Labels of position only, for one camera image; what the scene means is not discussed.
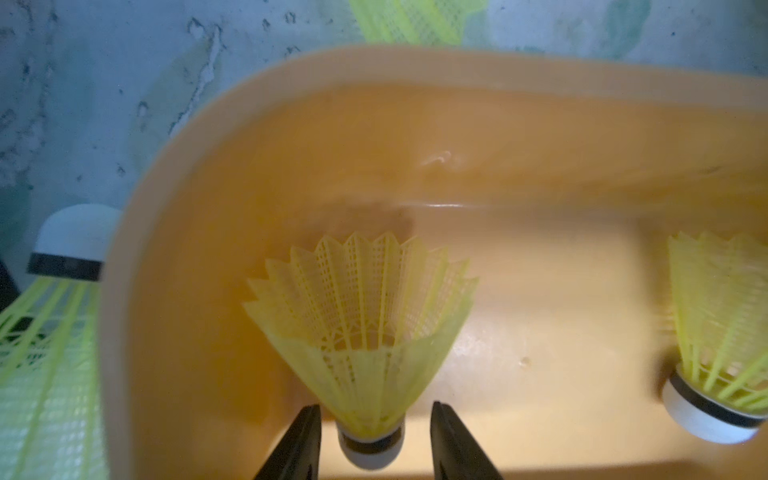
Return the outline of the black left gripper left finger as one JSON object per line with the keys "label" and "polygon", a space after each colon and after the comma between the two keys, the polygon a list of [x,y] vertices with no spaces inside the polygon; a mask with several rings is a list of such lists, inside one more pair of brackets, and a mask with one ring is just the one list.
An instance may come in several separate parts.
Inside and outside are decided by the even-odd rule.
{"label": "black left gripper left finger", "polygon": [[318,404],[305,406],[254,479],[317,480],[321,441],[321,408]]}

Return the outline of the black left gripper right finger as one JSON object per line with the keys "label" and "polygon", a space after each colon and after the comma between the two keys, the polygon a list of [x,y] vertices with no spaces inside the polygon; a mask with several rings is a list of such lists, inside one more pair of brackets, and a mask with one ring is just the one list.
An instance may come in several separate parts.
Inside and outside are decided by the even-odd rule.
{"label": "black left gripper right finger", "polygon": [[435,401],[430,417],[430,440],[436,480],[502,480],[503,477],[455,410]]}

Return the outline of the orange plastic storage box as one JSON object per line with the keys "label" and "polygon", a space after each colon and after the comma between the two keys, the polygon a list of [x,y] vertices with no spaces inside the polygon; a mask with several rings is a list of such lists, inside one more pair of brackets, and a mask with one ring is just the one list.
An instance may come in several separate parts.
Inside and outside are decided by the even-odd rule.
{"label": "orange plastic storage box", "polygon": [[360,230],[467,260],[471,315],[386,478],[429,478],[450,404],[507,478],[763,479],[767,436],[666,413],[665,243],[767,235],[767,82],[520,54],[298,57],[165,146],[107,260],[99,325],[115,479],[250,479],[312,396],[248,318],[290,247]]}

